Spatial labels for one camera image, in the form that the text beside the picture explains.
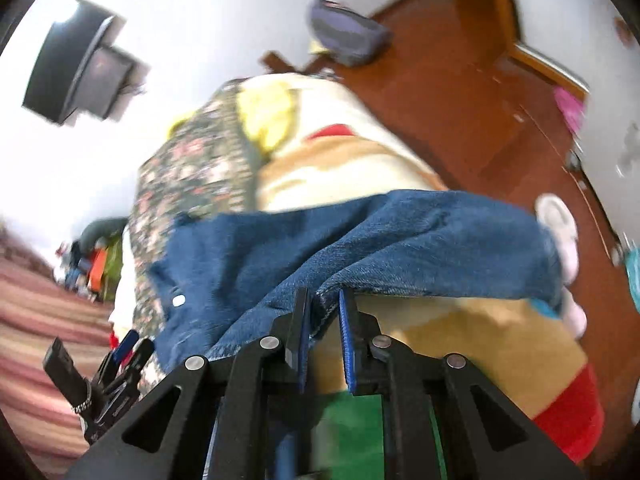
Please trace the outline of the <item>small black wall monitor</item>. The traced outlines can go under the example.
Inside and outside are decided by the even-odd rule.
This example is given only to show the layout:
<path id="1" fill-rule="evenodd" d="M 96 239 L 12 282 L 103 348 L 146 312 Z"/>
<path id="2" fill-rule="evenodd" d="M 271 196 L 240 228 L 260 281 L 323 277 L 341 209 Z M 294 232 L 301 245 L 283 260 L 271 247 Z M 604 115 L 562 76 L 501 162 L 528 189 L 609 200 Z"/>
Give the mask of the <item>small black wall monitor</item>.
<path id="1" fill-rule="evenodd" d="M 144 92 L 149 71 L 149 66 L 122 50 L 97 48 L 80 77 L 76 110 L 119 122 L 132 99 Z"/>

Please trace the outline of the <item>white cloth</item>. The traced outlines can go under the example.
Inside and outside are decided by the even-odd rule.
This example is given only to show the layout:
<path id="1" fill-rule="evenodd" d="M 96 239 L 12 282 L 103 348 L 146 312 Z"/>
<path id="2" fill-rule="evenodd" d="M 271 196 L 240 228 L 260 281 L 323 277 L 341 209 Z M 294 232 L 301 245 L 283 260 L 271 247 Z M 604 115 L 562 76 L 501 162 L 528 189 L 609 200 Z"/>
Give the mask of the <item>white cloth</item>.
<path id="1" fill-rule="evenodd" d="M 132 329 L 132 318 L 136 308 L 136 271 L 132 253 L 129 228 L 122 232 L 122 270 L 115 292 L 114 309 L 108 318 L 115 336 L 122 340 Z"/>

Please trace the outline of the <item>dark floral bedspread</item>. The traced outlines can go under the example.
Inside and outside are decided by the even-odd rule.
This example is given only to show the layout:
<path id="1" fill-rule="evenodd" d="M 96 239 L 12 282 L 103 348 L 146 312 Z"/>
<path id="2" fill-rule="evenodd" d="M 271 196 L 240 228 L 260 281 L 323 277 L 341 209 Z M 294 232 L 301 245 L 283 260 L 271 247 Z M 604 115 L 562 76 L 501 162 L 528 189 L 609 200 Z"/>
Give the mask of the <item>dark floral bedspread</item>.
<path id="1" fill-rule="evenodd" d="M 149 393 L 189 356 L 233 356 L 258 337 L 251 301 L 226 272 L 236 216 L 256 208 L 262 155 L 243 131 L 228 81 L 140 168 L 129 220 L 136 264 L 134 329 L 155 346 L 142 372 Z"/>

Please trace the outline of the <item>orange box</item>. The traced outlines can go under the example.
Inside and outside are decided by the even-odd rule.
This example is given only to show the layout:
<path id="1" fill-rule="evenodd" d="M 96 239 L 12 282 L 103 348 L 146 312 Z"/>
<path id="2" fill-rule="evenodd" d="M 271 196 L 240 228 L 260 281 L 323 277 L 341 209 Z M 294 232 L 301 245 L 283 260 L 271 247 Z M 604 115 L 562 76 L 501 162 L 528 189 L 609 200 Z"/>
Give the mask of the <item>orange box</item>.
<path id="1" fill-rule="evenodd" d="M 107 259 L 107 250 L 97 249 L 93 254 L 91 268 L 88 273 L 88 286 L 92 292 L 99 292 L 102 288 L 102 278 Z"/>

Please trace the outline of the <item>striped pink curtain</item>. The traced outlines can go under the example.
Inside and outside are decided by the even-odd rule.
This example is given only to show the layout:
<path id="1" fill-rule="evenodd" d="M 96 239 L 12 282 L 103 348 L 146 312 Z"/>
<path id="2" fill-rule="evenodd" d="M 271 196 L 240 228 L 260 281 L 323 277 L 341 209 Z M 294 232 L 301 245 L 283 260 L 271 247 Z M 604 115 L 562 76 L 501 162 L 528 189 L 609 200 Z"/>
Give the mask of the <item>striped pink curtain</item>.
<path id="1" fill-rule="evenodd" d="M 1 413 L 43 474 L 62 478 L 88 444 L 43 359 L 61 339 L 78 372 L 91 377 L 110 348 L 113 306 L 66 292 L 50 266 L 2 226 L 0 309 Z"/>

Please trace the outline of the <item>yellow cloth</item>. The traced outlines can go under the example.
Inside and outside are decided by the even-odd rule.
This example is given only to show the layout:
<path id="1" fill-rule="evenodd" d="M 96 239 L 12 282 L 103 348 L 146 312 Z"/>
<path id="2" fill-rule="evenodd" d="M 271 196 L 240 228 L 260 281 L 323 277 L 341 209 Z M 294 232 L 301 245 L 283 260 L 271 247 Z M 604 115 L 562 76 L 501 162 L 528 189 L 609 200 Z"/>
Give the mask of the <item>yellow cloth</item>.
<path id="1" fill-rule="evenodd" d="M 298 92 L 283 81 L 233 79 L 172 125 L 165 148 L 174 162 L 262 158 L 291 136 L 297 109 Z"/>

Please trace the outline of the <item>wall-mounted black television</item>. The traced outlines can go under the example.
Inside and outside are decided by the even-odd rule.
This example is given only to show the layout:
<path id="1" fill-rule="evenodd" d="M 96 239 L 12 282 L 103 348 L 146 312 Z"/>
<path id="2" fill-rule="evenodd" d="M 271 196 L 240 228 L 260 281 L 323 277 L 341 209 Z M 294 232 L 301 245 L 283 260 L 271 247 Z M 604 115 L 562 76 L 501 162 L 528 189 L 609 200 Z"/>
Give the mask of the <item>wall-mounted black television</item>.
<path id="1" fill-rule="evenodd" d="M 65 122 L 79 79 L 114 18 L 100 6 L 76 0 L 73 12 L 54 22 L 44 38 L 23 106 L 54 124 Z"/>

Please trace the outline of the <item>pink item by door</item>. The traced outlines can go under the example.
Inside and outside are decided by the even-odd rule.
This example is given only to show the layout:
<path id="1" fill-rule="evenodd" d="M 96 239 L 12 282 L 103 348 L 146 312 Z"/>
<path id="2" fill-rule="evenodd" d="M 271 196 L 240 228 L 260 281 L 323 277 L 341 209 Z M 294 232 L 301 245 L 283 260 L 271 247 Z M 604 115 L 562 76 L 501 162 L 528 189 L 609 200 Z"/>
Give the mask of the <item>pink item by door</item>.
<path id="1" fill-rule="evenodd" d="M 553 97 L 556 106 L 563 116 L 568 131 L 577 136 L 585 117 L 585 107 L 582 101 L 573 96 L 569 91 L 562 87 L 553 89 Z"/>

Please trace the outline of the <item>beige blanket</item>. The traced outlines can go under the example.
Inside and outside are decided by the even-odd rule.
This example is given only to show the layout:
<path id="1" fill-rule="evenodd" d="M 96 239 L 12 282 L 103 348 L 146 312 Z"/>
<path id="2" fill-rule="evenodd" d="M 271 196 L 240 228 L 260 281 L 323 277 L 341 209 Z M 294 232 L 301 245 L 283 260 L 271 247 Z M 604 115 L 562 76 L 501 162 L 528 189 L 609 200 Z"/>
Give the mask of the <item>beige blanket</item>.
<path id="1" fill-rule="evenodd" d="M 578 231 L 562 200 L 544 194 L 526 212 L 448 190 L 333 81 L 265 75 L 242 84 L 236 105 L 268 157 L 257 177 L 258 313 L 305 286 L 319 329 L 341 288 L 364 292 L 403 341 L 478 359 L 570 458 L 587 457 L 604 414 L 578 344 Z"/>

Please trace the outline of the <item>grey purple bag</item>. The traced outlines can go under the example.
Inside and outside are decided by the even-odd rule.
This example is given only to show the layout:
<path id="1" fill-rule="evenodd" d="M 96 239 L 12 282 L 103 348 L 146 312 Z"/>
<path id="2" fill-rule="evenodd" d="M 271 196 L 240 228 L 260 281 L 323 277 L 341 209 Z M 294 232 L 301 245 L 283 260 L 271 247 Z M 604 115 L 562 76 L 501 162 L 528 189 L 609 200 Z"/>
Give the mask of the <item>grey purple bag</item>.
<path id="1" fill-rule="evenodd" d="M 308 10 L 311 35 L 335 62 L 361 66 L 390 43 L 392 32 L 372 18 L 330 0 L 314 0 Z"/>

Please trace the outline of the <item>white slipper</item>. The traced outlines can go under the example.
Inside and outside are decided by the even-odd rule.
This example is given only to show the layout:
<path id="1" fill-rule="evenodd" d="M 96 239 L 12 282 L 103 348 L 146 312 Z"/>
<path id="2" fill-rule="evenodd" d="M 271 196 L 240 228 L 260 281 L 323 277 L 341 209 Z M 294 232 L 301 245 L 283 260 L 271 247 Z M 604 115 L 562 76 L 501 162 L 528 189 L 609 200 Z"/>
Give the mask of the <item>white slipper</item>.
<path id="1" fill-rule="evenodd" d="M 579 271 L 578 229 L 575 218 L 566 203 L 551 193 L 544 193 L 536 198 L 535 212 L 538 222 L 553 236 L 562 264 L 564 284 L 573 284 Z"/>

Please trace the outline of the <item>clutter pile on box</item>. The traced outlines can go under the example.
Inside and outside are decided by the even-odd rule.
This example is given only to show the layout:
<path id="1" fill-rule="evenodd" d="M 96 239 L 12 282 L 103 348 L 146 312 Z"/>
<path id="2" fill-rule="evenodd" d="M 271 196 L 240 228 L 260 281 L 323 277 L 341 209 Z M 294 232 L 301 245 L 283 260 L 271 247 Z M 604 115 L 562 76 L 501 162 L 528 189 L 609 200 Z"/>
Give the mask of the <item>clutter pile on box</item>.
<path id="1" fill-rule="evenodd" d="M 55 255 L 58 257 L 58 265 L 53 268 L 55 283 L 71 292 L 88 292 L 92 253 L 82 252 L 79 243 L 73 242 L 61 244 Z"/>

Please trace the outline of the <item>blue denim jacket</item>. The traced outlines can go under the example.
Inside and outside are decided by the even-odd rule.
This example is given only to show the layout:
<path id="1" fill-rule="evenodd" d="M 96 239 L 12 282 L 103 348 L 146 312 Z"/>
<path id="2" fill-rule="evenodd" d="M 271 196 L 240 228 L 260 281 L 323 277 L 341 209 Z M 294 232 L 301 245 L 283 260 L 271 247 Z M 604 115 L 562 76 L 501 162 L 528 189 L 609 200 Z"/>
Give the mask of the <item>blue denim jacket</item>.
<path id="1" fill-rule="evenodd" d="M 239 269 L 226 272 L 224 281 L 253 304 L 250 328 L 259 335 L 246 344 L 293 310 L 300 288 L 311 296 L 314 338 L 326 330 L 344 288 L 399 297 L 528 299 L 548 315 L 561 307 L 561 261 L 549 231 L 525 210 L 485 196 L 401 190 L 236 218 L 236 228 L 224 234 Z"/>

